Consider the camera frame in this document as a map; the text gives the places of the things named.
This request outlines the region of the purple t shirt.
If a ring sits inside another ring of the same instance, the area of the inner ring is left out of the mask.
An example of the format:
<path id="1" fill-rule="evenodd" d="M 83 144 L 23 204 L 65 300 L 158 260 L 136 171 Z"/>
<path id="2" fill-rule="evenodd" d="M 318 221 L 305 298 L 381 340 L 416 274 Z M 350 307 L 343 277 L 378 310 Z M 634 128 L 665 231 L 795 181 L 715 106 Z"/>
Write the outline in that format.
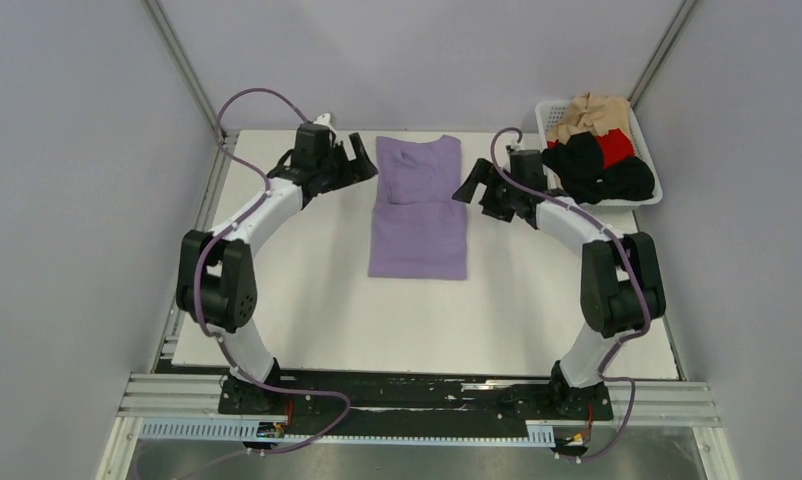
<path id="1" fill-rule="evenodd" d="M 371 221 L 372 278 L 468 278 L 468 216 L 452 195 L 461 185 L 461 141 L 376 138 L 379 170 Z"/>

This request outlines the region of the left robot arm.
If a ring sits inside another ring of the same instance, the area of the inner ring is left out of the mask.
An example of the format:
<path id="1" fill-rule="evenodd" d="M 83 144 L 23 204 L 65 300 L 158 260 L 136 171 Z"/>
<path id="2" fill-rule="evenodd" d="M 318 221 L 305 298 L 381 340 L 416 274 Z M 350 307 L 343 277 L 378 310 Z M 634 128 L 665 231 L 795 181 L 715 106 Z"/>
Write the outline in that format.
<path id="1" fill-rule="evenodd" d="M 210 231 L 187 232 L 180 246 L 176 304 L 213 339 L 245 400 L 260 413 L 275 411 L 283 388 L 278 364 L 252 323 L 259 304 L 254 258 L 290 218 L 316 197 L 377 176 L 361 136 L 342 140 L 320 121 L 301 124 L 294 145 L 269 172 L 258 193 Z"/>

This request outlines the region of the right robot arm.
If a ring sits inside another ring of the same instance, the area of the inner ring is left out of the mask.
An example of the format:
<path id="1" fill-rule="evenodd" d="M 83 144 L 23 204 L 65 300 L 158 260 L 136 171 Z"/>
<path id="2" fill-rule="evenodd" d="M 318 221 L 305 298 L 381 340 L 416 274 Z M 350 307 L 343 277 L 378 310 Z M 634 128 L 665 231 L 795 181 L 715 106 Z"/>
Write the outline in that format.
<path id="1" fill-rule="evenodd" d="M 529 182 L 541 170 L 540 151 L 511 151 L 510 160 L 518 174 L 477 159 L 453 198 L 471 203 L 483 186 L 483 214 L 504 222 L 519 217 L 578 255 L 584 325 L 554 364 L 544 389 L 552 411 L 569 418 L 599 395 L 607 368 L 624 344 L 646 335 L 652 321 L 664 315 L 656 247 L 650 235 L 605 225 L 563 192 L 533 190 Z"/>

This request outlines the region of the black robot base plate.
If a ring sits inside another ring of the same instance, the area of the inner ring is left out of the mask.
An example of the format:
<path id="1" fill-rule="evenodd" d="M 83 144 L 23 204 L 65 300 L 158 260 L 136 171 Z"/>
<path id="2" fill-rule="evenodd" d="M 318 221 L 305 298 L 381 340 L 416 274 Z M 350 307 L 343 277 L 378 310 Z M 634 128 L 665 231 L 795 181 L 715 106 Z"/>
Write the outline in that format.
<path id="1" fill-rule="evenodd" d="M 286 394 L 223 377 L 218 411 L 224 415 L 280 416 L 290 434 L 322 428 L 342 435 L 517 437 L 529 421 L 588 425 L 613 417 L 605 385 L 587 402 L 562 406 L 544 389 L 546 377 L 282 370 Z"/>

